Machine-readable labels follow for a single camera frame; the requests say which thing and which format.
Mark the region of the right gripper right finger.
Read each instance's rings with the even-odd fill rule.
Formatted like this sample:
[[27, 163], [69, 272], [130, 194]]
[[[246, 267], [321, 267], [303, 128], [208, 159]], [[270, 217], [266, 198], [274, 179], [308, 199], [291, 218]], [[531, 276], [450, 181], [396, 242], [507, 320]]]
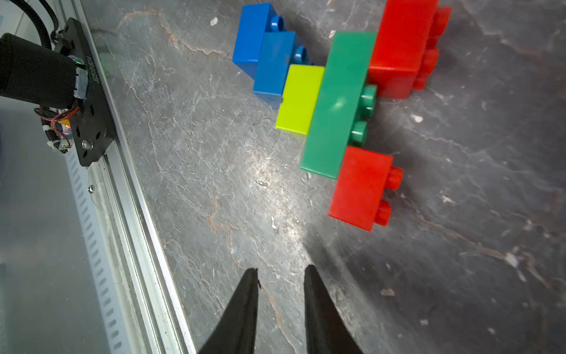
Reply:
[[307, 352], [362, 353], [314, 265], [305, 269], [304, 291]]

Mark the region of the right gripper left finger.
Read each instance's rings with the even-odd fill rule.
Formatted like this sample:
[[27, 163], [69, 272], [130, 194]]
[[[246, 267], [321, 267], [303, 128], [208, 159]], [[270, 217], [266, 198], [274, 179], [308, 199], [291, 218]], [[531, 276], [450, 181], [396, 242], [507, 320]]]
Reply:
[[240, 279], [218, 325], [199, 353], [254, 353], [259, 278], [256, 268]]

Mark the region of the red lego brick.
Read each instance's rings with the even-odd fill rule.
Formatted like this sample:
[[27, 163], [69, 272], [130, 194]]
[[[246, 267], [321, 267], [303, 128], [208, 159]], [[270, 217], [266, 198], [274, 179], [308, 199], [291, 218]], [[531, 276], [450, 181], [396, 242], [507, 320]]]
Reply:
[[377, 96], [405, 100], [423, 90], [452, 13], [436, 0], [388, 0], [368, 68]]
[[397, 190], [403, 177], [393, 161], [389, 155], [347, 147], [329, 216], [368, 232], [375, 224], [387, 226], [392, 207], [383, 194]]

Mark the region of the green long lego brick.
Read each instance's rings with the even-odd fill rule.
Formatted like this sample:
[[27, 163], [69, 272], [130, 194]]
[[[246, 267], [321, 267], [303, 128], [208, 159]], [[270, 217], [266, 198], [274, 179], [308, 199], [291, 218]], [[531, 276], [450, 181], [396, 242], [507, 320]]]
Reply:
[[307, 136], [301, 169], [336, 179], [346, 148], [366, 141], [377, 86], [366, 81], [377, 34], [336, 32]]

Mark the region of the lime green lego brick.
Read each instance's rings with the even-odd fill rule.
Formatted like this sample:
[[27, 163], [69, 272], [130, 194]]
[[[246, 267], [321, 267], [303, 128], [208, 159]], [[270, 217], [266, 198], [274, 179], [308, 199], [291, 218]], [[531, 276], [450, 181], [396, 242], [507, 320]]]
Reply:
[[324, 72], [324, 66], [290, 65], [276, 128], [304, 136], [309, 134]]

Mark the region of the blue lego brick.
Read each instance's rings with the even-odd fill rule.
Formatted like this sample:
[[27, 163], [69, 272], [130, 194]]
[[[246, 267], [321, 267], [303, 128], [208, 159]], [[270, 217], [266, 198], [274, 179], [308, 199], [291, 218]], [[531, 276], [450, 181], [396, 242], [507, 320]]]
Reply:
[[267, 32], [285, 32], [284, 19], [270, 3], [249, 4], [243, 7], [234, 45], [232, 61], [252, 80]]
[[253, 93], [278, 110], [291, 64], [312, 65], [307, 48], [296, 32], [267, 32], [264, 35], [254, 79]]

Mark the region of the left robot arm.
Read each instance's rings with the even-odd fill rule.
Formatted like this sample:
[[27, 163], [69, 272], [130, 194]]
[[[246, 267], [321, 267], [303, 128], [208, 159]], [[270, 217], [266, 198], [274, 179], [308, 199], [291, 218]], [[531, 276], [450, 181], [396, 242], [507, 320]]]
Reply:
[[75, 101], [75, 62], [6, 33], [1, 37], [1, 96], [64, 109]]

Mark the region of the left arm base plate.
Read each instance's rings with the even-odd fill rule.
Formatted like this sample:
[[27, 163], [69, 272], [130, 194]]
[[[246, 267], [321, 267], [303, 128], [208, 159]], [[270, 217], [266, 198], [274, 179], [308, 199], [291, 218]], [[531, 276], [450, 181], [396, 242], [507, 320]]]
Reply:
[[68, 56], [77, 66], [74, 96], [78, 112], [69, 122], [79, 162], [88, 167], [117, 138], [116, 128], [82, 24], [69, 18], [62, 36], [63, 44], [55, 51]]

